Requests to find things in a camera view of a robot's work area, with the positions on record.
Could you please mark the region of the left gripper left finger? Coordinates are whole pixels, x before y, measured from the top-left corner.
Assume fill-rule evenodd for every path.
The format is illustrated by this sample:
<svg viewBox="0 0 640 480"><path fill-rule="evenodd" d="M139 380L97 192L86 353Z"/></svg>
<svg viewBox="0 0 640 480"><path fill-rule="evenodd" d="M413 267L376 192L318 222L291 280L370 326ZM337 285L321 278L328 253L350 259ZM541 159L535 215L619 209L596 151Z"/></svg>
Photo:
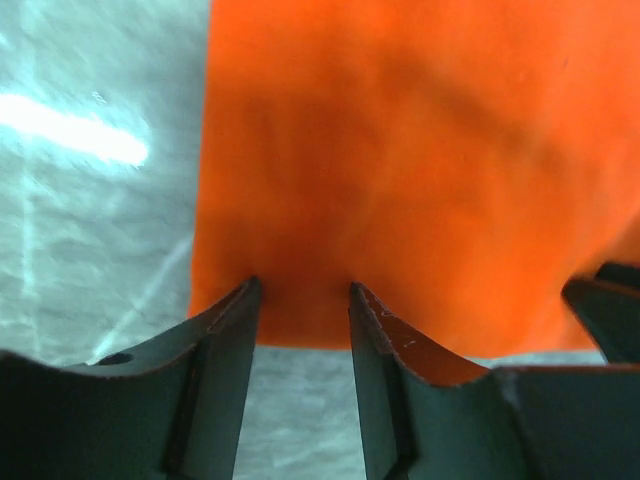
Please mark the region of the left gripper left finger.
<svg viewBox="0 0 640 480"><path fill-rule="evenodd" d="M261 301L250 279L95 364L1 354L5 479L229 479Z"/></svg>

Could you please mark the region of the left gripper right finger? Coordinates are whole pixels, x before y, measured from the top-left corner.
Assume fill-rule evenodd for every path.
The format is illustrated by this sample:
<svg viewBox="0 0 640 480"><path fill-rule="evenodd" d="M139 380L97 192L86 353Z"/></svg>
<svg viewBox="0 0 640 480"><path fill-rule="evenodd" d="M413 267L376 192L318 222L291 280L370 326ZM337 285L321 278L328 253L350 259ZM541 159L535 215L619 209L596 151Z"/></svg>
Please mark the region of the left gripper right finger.
<svg viewBox="0 0 640 480"><path fill-rule="evenodd" d="M635 479L639 369L488 369L401 320L366 286L349 320L370 479Z"/></svg>

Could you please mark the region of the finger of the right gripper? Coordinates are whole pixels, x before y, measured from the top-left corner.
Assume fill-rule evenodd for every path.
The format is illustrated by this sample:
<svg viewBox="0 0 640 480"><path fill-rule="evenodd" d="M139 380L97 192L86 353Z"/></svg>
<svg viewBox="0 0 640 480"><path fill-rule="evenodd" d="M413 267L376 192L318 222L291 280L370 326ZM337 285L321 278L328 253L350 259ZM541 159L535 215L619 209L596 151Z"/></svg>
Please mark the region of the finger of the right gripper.
<svg viewBox="0 0 640 480"><path fill-rule="evenodd" d="M605 263L562 296L608 363L639 363L639 265Z"/></svg>

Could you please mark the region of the orange t shirt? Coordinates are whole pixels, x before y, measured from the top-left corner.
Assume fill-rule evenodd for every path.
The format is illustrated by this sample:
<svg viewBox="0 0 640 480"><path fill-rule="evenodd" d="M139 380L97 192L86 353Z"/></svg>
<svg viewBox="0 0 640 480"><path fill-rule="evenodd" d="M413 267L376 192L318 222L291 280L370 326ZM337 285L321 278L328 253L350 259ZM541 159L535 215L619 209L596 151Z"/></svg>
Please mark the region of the orange t shirt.
<svg viewBox="0 0 640 480"><path fill-rule="evenodd" d="M588 351L567 280L639 259L635 1L217 1L188 312L346 349L354 282L476 358Z"/></svg>

